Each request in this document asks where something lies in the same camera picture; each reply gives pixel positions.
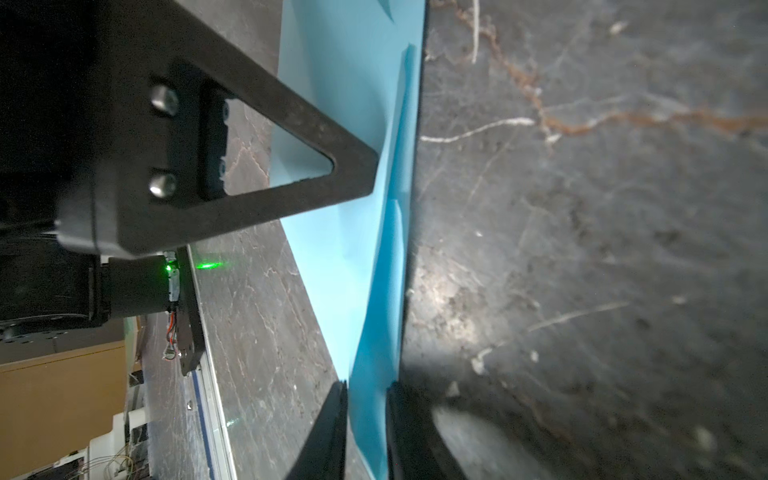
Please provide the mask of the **light blue paper sheet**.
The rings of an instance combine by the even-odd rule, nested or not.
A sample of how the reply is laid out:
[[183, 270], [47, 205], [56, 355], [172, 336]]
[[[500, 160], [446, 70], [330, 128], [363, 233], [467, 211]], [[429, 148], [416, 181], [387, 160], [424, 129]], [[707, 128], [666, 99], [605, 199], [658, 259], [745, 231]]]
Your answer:
[[378, 154], [366, 197], [282, 226], [373, 479], [389, 475], [385, 396], [399, 372], [426, 5], [287, 1], [279, 79]]

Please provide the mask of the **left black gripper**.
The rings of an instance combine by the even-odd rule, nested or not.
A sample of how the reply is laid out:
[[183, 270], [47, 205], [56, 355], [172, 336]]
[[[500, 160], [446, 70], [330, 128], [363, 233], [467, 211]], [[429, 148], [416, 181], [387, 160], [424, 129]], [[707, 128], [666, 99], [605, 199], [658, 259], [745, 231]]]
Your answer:
[[156, 5], [1, 5], [1, 236], [156, 236]]

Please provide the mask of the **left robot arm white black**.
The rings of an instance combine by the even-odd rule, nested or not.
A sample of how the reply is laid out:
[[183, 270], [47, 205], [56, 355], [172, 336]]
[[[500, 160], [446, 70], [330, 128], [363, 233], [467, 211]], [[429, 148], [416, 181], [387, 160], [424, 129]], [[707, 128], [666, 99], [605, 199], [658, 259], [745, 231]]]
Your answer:
[[[229, 104], [329, 163], [228, 194]], [[174, 1], [1, 5], [1, 338], [170, 304], [164, 252], [369, 195], [377, 152]]]

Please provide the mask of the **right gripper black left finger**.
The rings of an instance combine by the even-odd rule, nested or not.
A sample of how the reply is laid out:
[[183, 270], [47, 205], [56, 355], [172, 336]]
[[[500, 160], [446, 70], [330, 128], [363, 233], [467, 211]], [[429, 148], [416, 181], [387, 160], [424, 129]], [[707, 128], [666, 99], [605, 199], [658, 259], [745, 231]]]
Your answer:
[[299, 455], [300, 479], [343, 479], [346, 466], [348, 391], [335, 382]]

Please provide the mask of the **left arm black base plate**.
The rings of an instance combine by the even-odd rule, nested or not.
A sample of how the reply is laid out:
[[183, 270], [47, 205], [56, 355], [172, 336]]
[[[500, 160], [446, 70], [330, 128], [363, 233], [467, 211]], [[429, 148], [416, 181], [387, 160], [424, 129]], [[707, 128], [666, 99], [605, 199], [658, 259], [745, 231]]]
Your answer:
[[164, 356], [177, 360], [181, 374], [188, 376], [200, 366], [206, 342], [189, 248], [164, 253], [168, 277], [168, 344]]

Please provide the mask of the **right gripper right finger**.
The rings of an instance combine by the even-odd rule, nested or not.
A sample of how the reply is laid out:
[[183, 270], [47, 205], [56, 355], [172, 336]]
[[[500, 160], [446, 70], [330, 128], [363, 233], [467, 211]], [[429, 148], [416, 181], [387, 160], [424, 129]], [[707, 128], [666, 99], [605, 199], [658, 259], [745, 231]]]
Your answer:
[[417, 392], [399, 381], [386, 393], [389, 479], [466, 479]]

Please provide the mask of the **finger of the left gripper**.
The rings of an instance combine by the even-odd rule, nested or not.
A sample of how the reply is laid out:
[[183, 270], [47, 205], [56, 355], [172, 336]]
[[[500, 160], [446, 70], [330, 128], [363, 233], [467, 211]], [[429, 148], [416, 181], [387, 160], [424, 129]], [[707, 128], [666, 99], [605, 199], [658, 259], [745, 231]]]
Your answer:
[[97, 1], [66, 248], [136, 258], [371, 193], [378, 157], [276, 76], [278, 1]]

